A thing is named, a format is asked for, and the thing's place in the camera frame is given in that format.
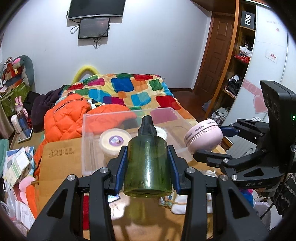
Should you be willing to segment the pink round case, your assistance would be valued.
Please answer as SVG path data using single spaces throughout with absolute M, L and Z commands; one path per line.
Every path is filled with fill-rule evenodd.
M 203 120 L 190 128 L 184 136 L 184 143 L 191 154 L 197 151 L 212 151 L 222 142 L 223 134 L 217 122 Z

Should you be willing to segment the green spray bottle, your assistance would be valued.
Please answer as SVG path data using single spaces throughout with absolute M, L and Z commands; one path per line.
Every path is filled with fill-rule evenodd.
M 142 118 L 137 135 L 128 142 L 127 160 L 125 195 L 159 198 L 171 194 L 168 144 L 157 136 L 150 115 Z

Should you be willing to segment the blue knitted item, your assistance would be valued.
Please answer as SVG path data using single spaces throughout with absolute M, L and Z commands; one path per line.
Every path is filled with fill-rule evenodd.
M 239 190 L 244 198 L 247 200 L 247 202 L 250 204 L 251 207 L 254 207 L 254 202 L 253 202 L 253 190 L 252 189 L 240 189 Z

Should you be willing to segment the cream round tape roll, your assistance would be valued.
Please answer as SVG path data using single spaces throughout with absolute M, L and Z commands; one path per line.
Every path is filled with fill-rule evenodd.
M 111 128 L 104 131 L 99 138 L 99 146 L 104 154 L 104 159 L 109 160 L 116 158 L 121 151 L 122 146 L 127 146 L 131 140 L 131 135 L 120 128 Z

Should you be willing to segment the paper booklets pile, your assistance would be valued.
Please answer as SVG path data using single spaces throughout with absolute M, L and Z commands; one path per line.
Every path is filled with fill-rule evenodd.
M 10 191 L 14 185 L 27 176 L 33 176 L 35 170 L 35 148 L 33 146 L 8 150 L 3 168 L 3 190 Z

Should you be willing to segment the wooden wardrobe shelf unit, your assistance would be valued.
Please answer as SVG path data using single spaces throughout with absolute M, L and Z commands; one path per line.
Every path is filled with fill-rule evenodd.
M 256 28 L 255 26 L 247 27 L 247 25 L 242 22 L 244 11 L 251 14 L 251 20 L 253 22 L 256 21 L 256 6 L 254 4 L 250 3 L 250 1 L 235 2 L 234 28 L 232 30 L 230 47 L 227 52 L 226 63 L 219 79 L 217 89 L 205 113 L 206 118 L 210 118 L 219 108 L 225 108 L 229 111 L 233 107 L 236 99 L 238 99 L 238 93 L 230 92 L 228 80 L 237 75 L 239 81 L 243 81 L 248 70 L 250 58 L 242 57 L 239 52 L 239 47 L 247 46 L 252 49 Z

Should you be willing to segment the black Fiio box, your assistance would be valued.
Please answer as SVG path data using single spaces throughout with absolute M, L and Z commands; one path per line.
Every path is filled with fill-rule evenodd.
M 242 11 L 241 14 L 241 26 L 254 30 L 255 14 Z

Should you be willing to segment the orange puffer jacket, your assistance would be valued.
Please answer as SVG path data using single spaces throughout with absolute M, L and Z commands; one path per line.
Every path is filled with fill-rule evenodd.
M 120 126 L 124 121 L 135 119 L 136 114 L 121 104 L 101 105 L 94 109 L 79 94 L 73 93 L 49 109 L 44 116 L 45 137 L 35 155 L 34 176 L 39 178 L 43 149 L 51 142 L 65 141 L 82 137 L 83 116 L 89 114 L 95 121 L 89 129 L 101 134 L 110 128 Z

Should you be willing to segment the white cylinder bottle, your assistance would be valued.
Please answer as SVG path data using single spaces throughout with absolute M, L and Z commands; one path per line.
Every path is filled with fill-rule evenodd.
M 20 133 L 22 131 L 22 128 L 21 128 L 19 121 L 18 121 L 18 116 L 16 114 L 14 114 L 11 117 L 11 124 L 13 125 L 16 133 Z

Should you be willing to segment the dark purple clothing pile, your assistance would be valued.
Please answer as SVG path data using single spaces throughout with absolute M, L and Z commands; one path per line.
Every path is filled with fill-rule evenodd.
M 56 90 L 51 90 L 47 94 L 38 94 L 32 91 L 29 91 L 27 94 L 23 105 L 28 112 L 35 133 L 44 130 L 45 114 L 49 109 L 54 107 L 65 86 L 66 85 L 63 85 Z

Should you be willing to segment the colourful patchwork quilt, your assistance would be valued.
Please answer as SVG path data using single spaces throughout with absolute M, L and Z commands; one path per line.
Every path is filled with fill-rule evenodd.
M 173 108 L 191 125 L 197 121 L 185 110 L 159 75 L 154 74 L 95 74 L 67 85 L 58 102 L 69 93 L 77 93 L 98 104 L 121 104 L 131 110 Z

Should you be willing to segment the pink rabbit figurine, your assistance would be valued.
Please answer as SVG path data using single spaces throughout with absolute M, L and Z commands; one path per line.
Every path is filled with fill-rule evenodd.
M 25 118 L 28 120 L 28 112 L 24 108 L 22 97 L 20 95 L 15 98 L 15 110 L 18 118 Z

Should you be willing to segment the yellow curved headboard tube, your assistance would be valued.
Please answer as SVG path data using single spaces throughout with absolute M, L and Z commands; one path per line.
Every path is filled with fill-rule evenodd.
M 96 74 L 99 74 L 99 71 L 91 65 L 84 65 L 75 74 L 72 80 L 72 84 L 77 83 L 80 80 L 81 76 L 83 76 L 85 73 L 96 75 Z

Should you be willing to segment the grey plush cushion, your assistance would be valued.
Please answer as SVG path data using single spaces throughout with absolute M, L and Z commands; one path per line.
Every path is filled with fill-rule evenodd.
M 21 78 L 25 85 L 31 87 L 34 84 L 35 72 L 32 60 L 27 55 L 21 55 L 13 60 L 13 68 L 21 68 Z

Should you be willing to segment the small black wall monitor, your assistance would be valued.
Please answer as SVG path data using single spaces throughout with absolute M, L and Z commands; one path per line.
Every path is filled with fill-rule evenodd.
M 110 18 L 85 18 L 79 23 L 78 39 L 104 38 L 108 36 Z

